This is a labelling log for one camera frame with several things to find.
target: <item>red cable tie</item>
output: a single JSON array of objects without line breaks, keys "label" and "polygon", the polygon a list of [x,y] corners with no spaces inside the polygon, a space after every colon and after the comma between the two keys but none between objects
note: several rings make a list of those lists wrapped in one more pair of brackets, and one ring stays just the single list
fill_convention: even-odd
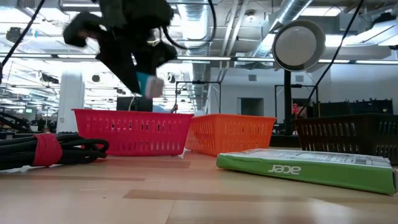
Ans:
[{"label": "red cable tie", "polygon": [[35,134],[37,138],[33,166],[51,166],[62,157],[62,148],[54,134]]}]

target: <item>orange basket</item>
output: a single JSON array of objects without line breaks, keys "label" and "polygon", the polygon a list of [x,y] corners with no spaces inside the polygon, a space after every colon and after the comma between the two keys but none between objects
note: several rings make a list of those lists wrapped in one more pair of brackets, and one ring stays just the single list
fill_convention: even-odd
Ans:
[{"label": "orange basket", "polygon": [[268,148],[276,118],[232,114],[194,117],[185,147],[217,156],[223,152],[241,152]]}]

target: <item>round lamp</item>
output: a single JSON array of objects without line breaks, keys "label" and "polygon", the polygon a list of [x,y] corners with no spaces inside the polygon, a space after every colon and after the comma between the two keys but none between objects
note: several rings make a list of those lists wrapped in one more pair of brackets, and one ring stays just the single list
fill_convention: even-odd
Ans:
[{"label": "round lamp", "polygon": [[316,65],[322,58],[325,41],[325,33],[316,23],[297,20],[278,31],[272,44],[272,54],[283,69],[301,72]]}]

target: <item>desk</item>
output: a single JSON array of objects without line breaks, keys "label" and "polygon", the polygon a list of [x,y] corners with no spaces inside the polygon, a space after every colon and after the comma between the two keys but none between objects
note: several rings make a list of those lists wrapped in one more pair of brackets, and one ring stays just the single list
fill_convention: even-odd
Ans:
[{"label": "desk", "polygon": [[191,152],[0,174],[1,224],[397,221],[398,197],[219,170]]}]

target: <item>black basket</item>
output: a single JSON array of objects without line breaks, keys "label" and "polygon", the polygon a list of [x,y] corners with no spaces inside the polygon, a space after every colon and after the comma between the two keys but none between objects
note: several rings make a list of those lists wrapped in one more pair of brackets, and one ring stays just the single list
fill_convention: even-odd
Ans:
[{"label": "black basket", "polygon": [[296,119],[295,127],[303,150],[382,156],[398,165],[398,115]]}]

